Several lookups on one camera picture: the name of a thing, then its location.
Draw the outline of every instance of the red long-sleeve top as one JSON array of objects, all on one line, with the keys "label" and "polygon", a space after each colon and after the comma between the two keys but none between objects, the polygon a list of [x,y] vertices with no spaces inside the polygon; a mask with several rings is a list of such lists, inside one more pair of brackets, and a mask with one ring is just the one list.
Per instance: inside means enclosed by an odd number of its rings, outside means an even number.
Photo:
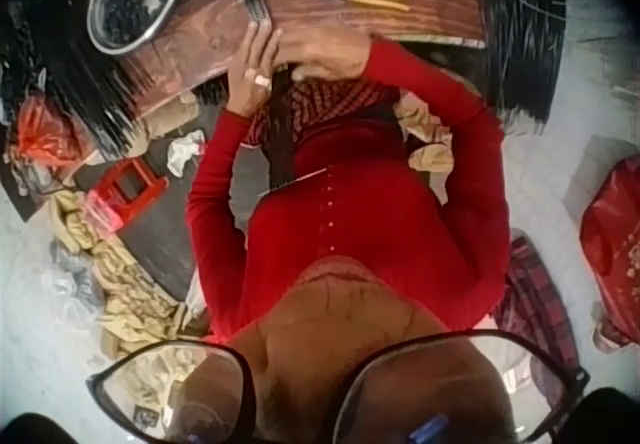
[{"label": "red long-sleeve top", "polygon": [[502,297],[509,225],[498,119],[462,84],[391,41],[374,41],[364,77],[413,92],[451,128],[448,203],[409,168],[400,137],[345,119],[297,150],[297,176],[326,170],[263,198],[245,249],[229,190],[249,121],[223,111],[187,204],[219,338],[267,313],[307,267],[332,255],[356,259],[452,330],[474,326]]}]

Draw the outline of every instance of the wooden table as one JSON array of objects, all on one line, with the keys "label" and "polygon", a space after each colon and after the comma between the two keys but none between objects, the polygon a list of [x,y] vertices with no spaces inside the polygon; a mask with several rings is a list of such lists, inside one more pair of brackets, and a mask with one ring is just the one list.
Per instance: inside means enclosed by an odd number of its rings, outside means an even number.
[{"label": "wooden table", "polygon": [[[484,42],[478,0],[412,0],[410,13],[339,0],[266,1],[275,25],[285,30],[341,21],[393,37],[420,35],[470,47]],[[140,112],[144,115],[224,73],[247,24],[243,0],[216,0],[174,18],[163,34],[133,55],[154,81],[140,97]]]}]

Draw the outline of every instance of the red plastic bag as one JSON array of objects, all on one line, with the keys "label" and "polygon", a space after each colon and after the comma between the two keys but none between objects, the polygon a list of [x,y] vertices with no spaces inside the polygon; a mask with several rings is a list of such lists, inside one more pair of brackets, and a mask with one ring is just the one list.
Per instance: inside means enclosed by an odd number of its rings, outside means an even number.
[{"label": "red plastic bag", "polygon": [[640,155],[620,161],[609,174],[584,213],[580,242],[607,324],[619,331],[605,337],[640,344]]},{"label": "red plastic bag", "polygon": [[54,167],[82,160],[78,138],[70,122],[45,95],[27,97],[18,116],[18,152]]}]

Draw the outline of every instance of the plaid cloth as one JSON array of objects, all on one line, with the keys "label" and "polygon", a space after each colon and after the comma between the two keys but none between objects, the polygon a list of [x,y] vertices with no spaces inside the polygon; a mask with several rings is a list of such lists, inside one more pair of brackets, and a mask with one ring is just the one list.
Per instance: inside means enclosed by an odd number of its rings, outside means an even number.
[{"label": "plaid cloth", "polygon": [[[293,142],[297,143],[302,131],[312,126],[353,114],[374,104],[395,103],[399,97],[396,88],[364,79],[296,82],[285,98],[285,105],[291,113]],[[268,105],[256,113],[243,144],[262,147],[269,141],[269,114]]]},{"label": "plaid cloth", "polygon": [[[562,299],[549,273],[526,237],[511,243],[505,297],[492,311],[498,328],[519,335],[569,369],[578,367],[578,351]],[[553,409],[564,395],[554,374],[531,359],[536,387]]]}]

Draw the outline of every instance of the eyeglass frame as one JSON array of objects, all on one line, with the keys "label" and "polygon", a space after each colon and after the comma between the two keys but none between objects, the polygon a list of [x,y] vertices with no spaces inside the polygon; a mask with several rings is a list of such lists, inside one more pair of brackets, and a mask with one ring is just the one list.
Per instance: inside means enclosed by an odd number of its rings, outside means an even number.
[{"label": "eyeglass frame", "polygon": [[[562,383],[562,385],[565,386],[567,392],[562,397],[560,402],[556,404],[555,408],[551,410],[549,415],[538,425],[538,427],[536,427],[531,435],[519,442],[522,444],[533,443],[540,439],[543,435],[553,432],[554,428],[561,422],[562,418],[567,415],[579,402],[584,393],[584,389],[589,383],[589,373],[580,366],[576,367],[575,369],[569,369],[566,366],[559,364],[546,351],[532,344],[528,340],[518,336],[517,334],[494,329],[474,329],[418,337],[408,341],[393,344],[365,358],[343,378],[342,384],[338,387],[338,390],[334,394],[333,400],[329,406],[329,411],[327,412],[323,425],[320,428],[318,438],[315,442],[336,442],[335,439],[337,433],[336,427],[338,424],[338,418],[340,417],[340,412],[348,397],[349,391],[353,387],[356,380],[363,372],[366,371],[367,367],[371,363],[375,362],[386,354],[400,351],[403,348],[409,348],[417,345],[435,344],[438,342],[446,342],[448,340],[457,338],[472,339],[476,337],[494,337],[499,339],[506,339],[513,342],[514,344],[521,346],[533,357],[539,359],[542,364],[544,364],[547,369],[551,373],[553,373],[554,376]],[[176,339],[156,342],[154,344],[150,344],[141,349],[138,349],[125,358],[112,364],[104,371],[90,376],[86,381],[89,393],[91,394],[91,397],[98,405],[98,407],[113,422],[115,422],[121,428],[134,435],[138,439],[141,439],[149,444],[175,444],[170,441],[156,439],[139,430],[135,426],[135,424],[131,422],[131,419],[126,417],[122,413],[122,411],[120,411],[118,406],[113,402],[113,400],[104,390],[104,383],[107,382],[108,379],[113,376],[113,374],[135,360],[138,356],[141,356],[142,354],[145,354],[154,349],[170,345],[187,345],[213,349],[217,351],[216,354],[218,355],[220,355],[221,352],[228,354],[228,356],[226,357],[232,357],[233,359],[235,359],[236,363],[240,367],[240,370],[242,372],[242,400],[240,403],[240,410],[238,411],[238,418],[236,420],[235,426],[231,431],[228,439],[222,442],[211,444],[282,444],[253,436],[256,427],[257,398],[251,369],[245,357],[238,351],[230,347],[218,344],[210,344],[201,341]]]}]

